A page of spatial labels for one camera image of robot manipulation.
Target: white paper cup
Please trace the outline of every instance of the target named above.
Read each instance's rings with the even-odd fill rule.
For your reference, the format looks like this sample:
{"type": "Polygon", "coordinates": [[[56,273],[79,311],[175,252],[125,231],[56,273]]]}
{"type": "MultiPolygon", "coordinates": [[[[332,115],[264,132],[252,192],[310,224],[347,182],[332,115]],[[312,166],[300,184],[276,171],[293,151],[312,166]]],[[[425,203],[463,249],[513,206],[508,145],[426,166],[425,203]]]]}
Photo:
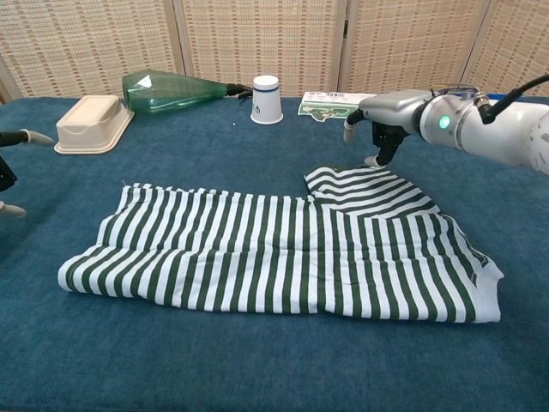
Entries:
{"type": "Polygon", "coordinates": [[[258,76],[254,79],[250,117],[259,124],[274,124],[282,120],[284,115],[277,77],[258,76]]]}

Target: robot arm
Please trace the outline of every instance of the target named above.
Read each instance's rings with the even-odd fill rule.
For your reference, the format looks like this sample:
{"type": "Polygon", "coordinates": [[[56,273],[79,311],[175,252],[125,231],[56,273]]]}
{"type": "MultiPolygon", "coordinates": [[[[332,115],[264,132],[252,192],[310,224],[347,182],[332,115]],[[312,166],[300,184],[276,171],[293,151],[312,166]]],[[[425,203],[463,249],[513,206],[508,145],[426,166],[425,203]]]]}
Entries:
{"type": "Polygon", "coordinates": [[[512,166],[530,166],[549,175],[549,106],[515,100],[542,76],[503,99],[488,100],[475,88],[449,88],[438,93],[402,90],[364,99],[345,122],[344,139],[354,139],[357,123],[372,122],[377,156],[365,160],[385,166],[403,138],[413,133],[429,143],[457,148],[512,166]]]}
{"type": "MultiPolygon", "coordinates": [[[[0,131],[0,147],[13,146],[19,143],[34,143],[42,146],[53,144],[50,137],[31,130],[0,131]]],[[[0,156],[0,191],[6,191],[14,185],[17,177],[9,168],[8,164],[0,156]]],[[[13,215],[23,217],[25,209],[6,204],[0,201],[0,215],[13,215]]]]}

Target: table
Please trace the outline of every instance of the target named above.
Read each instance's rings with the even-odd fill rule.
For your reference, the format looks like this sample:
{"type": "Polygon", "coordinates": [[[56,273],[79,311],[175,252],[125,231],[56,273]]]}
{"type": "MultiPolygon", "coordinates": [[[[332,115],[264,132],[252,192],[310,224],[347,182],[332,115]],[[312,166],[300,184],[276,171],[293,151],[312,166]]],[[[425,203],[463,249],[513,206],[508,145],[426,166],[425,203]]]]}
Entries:
{"type": "MultiPolygon", "coordinates": [[[[71,99],[0,106],[0,130],[57,139],[71,99]]],[[[305,196],[303,174],[375,153],[371,128],[342,120],[250,121],[250,101],[136,115],[103,155],[2,149],[18,175],[1,198],[0,409],[542,410],[549,404],[549,179],[405,139],[391,170],[454,216],[505,273],[496,324],[332,315],[187,312],[144,300],[69,294],[57,270],[91,246],[125,183],[305,196]]]]}

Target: striped shirt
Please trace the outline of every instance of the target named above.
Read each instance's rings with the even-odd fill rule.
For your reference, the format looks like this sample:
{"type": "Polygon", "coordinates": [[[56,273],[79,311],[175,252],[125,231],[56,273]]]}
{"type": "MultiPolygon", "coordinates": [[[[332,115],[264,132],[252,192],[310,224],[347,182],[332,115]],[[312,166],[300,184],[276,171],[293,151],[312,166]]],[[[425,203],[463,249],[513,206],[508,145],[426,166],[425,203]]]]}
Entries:
{"type": "Polygon", "coordinates": [[[499,320],[495,263],[417,186],[319,167],[306,198],[125,186],[66,290],[221,312],[499,320]]]}

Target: woven room divider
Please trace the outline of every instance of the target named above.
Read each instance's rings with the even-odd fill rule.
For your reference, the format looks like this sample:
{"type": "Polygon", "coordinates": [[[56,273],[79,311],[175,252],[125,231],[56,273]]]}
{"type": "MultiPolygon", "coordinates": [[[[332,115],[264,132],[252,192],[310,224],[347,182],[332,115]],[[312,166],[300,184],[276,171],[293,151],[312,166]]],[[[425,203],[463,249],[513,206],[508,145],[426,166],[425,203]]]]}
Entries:
{"type": "Polygon", "coordinates": [[[548,0],[0,0],[0,94],[121,95],[122,76],[147,67],[273,74],[285,96],[507,92],[549,71],[548,28],[548,0]]]}
{"type": "Polygon", "coordinates": [[[0,51],[23,96],[121,95],[132,70],[183,72],[170,36],[177,38],[175,19],[162,0],[0,4],[0,51]]]}
{"type": "MultiPolygon", "coordinates": [[[[507,93],[549,73],[549,0],[492,0],[485,22],[464,82],[507,93]]],[[[547,96],[549,83],[525,94],[547,96]]]]}
{"type": "Polygon", "coordinates": [[[381,93],[459,82],[487,4],[350,0],[340,90],[381,93]]]}
{"type": "Polygon", "coordinates": [[[174,0],[185,68],[194,76],[251,84],[278,76],[281,94],[336,90],[347,2],[174,0]]]}

